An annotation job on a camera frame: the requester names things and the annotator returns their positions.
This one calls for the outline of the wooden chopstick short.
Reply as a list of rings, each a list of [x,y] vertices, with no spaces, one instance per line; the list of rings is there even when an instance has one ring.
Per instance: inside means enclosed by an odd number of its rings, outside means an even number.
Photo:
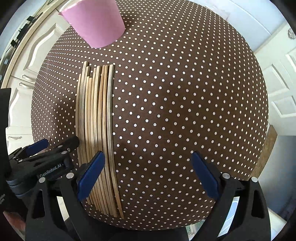
[[[87,138],[87,151],[88,151],[88,161],[91,161],[91,137],[90,137],[90,114],[91,114],[91,87],[92,78],[87,77],[87,95],[86,95],[86,138]]]

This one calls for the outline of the pink paper cup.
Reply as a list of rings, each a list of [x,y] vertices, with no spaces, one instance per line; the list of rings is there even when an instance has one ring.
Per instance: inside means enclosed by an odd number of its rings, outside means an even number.
[[[110,45],[125,32],[116,1],[78,1],[60,15],[92,48]]]

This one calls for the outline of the wooden chopstick tall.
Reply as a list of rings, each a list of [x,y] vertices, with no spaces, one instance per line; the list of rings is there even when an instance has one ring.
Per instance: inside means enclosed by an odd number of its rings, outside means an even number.
[[[81,138],[82,138],[82,161],[87,163],[87,154],[86,154],[86,142],[85,142],[85,123],[84,123],[84,112],[85,112],[85,74],[87,70],[88,62],[85,61],[83,64],[82,78],[81,78],[81,107],[80,107],[80,127],[81,127]]]

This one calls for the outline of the cream kitchen base cabinets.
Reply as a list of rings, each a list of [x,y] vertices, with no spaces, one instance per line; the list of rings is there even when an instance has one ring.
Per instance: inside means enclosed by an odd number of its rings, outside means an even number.
[[[45,57],[68,27],[58,10],[43,14],[22,39],[7,68],[2,87],[11,89],[6,128],[9,153],[33,142],[31,103],[37,75]]]

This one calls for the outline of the brown polka dot tablecloth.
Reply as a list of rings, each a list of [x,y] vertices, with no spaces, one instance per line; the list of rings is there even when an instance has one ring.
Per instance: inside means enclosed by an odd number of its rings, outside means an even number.
[[[85,205],[90,216],[133,230],[164,230],[206,218],[214,201],[193,170],[199,152],[247,180],[266,137],[267,91],[245,39],[190,1],[118,1],[126,32],[93,49],[68,28],[46,56],[32,99],[35,141],[75,134],[83,62],[115,64],[114,164],[123,217]]]

